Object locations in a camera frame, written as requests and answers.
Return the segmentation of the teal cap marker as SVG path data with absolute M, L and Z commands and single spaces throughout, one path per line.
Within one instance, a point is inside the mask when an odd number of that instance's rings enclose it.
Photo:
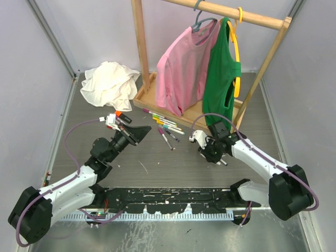
M 185 134 L 183 131 L 181 131 L 181 130 L 179 130 L 179 129 L 176 129 L 176 128 L 174 128 L 174 127 L 170 127 L 169 125 L 163 125 L 163 128 L 164 128 L 164 129 L 167 129 L 167 130 L 169 130 L 169 131 L 176 132 L 176 133 L 181 134 L 181 135 L 184 135 L 184 134 Z

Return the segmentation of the pink marker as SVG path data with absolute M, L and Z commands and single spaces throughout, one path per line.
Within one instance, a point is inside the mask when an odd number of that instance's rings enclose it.
M 158 131 L 159 131 L 160 135 L 163 137 L 163 139 L 164 139 L 164 141 L 166 142 L 166 144 L 168 145 L 169 149 L 170 149 L 171 151 L 173 151 L 174 148 L 173 148 L 173 147 L 171 146 L 171 144 L 169 143 L 169 141 L 168 141 L 167 137 L 165 136 L 163 130 L 162 130 L 161 128 L 158 128 Z

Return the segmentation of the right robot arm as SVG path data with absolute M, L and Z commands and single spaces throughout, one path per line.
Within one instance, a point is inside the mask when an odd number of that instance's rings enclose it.
M 283 221 L 308 210 L 314 203 L 312 190 L 306 174 L 298 165 L 288 166 L 257 148 L 240 132 L 229 132 L 219 121 L 209 126 L 211 135 L 195 130 L 189 141 L 198 143 L 198 151 L 207 162 L 222 164 L 223 155 L 234 157 L 255 172 L 266 182 L 257 184 L 243 179 L 231 186 L 230 200 L 241 207 L 248 201 L 271 208 Z

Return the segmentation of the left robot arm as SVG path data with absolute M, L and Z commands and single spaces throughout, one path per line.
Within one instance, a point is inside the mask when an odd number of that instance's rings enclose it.
M 18 245 L 28 247 L 38 242 L 55 222 L 77 209 L 89 205 L 101 207 L 105 195 L 97 190 L 98 183 L 112 170 L 110 163 L 128 145 L 137 146 L 150 131 L 148 125 L 120 124 L 110 140 L 97 138 L 94 141 L 90 158 L 74 173 L 40 189 L 26 188 L 8 217 Z

